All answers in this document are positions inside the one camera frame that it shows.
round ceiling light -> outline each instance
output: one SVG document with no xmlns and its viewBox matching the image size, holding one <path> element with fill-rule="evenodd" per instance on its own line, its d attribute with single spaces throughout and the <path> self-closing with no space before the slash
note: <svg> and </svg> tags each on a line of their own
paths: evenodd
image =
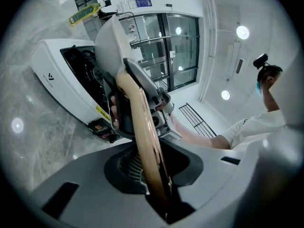
<svg viewBox="0 0 304 228">
<path fill-rule="evenodd" d="M 239 26 L 237 28 L 237 36 L 245 40 L 249 37 L 249 30 L 245 26 Z"/>
<path fill-rule="evenodd" d="M 23 131 L 23 121 L 20 118 L 14 118 L 11 127 L 15 133 L 21 133 Z"/>
<path fill-rule="evenodd" d="M 181 27 L 177 27 L 175 32 L 176 32 L 177 35 L 180 35 L 181 34 Z"/>
<path fill-rule="evenodd" d="M 224 100 L 229 100 L 229 99 L 230 99 L 230 93 L 229 93 L 227 90 L 224 90 L 224 91 L 222 92 L 222 98 L 223 98 Z"/>
</svg>

sign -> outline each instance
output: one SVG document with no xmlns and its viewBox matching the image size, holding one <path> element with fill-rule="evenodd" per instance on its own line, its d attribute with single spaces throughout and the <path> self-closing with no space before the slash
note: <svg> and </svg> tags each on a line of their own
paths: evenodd
<svg viewBox="0 0 304 228">
<path fill-rule="evenodd" d="M 128 4 L 131 9 L 141 8 L 141 7 L 152 7 L 151 0 L 129 0 Z"/>
</svg>

warning sticker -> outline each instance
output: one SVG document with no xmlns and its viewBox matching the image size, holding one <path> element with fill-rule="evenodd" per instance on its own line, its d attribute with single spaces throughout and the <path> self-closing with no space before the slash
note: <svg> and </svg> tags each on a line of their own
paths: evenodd
<svg viewBox="0 0 304 228">
<path fill-rule="evenodd" d="M 101 109 L 101 107 L 100 106 L 96 106 L 96 110 L 106 119 L 106 120 L 108 120 L 108 121 L 110 121 L 110 117 L 109 117 L 109 115 L 103 110 L 103 109 Z"/>
</svg>

hand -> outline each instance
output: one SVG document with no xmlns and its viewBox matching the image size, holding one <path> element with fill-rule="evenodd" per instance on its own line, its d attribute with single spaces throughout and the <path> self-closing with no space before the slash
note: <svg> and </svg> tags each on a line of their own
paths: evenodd
<svg viewBox="0 0 304 228">
<path fill-rule="evenodd" d="M 117 106 L 116 106 L 116 98 L 115 96 L 113 95 L 111 97 L 111 101 L 113 103 L 113 105 L 111 106 L 111 111 L 113 112 L 113 115 L 114 115 L 114 118 L 115 118 L 115 122 L 113 123 L 113 125 L 115 127 L 119 127 L 119 122 L 118 122 L 118 113 L 117 113 Z"/>
</svg>

logo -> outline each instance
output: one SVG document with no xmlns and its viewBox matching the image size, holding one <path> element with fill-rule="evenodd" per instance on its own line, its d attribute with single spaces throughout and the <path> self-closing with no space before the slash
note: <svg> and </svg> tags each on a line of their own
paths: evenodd
<svg viewBox="0 0 304 228">
<path fill-rule="evenodd" d="M 48 74 L 48 79 L 47 79 L 47 77 L 45 77 L 45 75 L 43 75 L 43 77 L 45 78 L 45 80 L 47 81 L 49 86 L 51 86 L 53 88 L 53 85 L 48 81 L 48 79 L 49 80 L 54 80 L 53 76 L 51 74 Z"/>
<path fill-rule="evenodd" d="M 53 76 L 50 73 L 48 74 L 48 79 L 49 80 L 54 80 Z"/>
</svg>

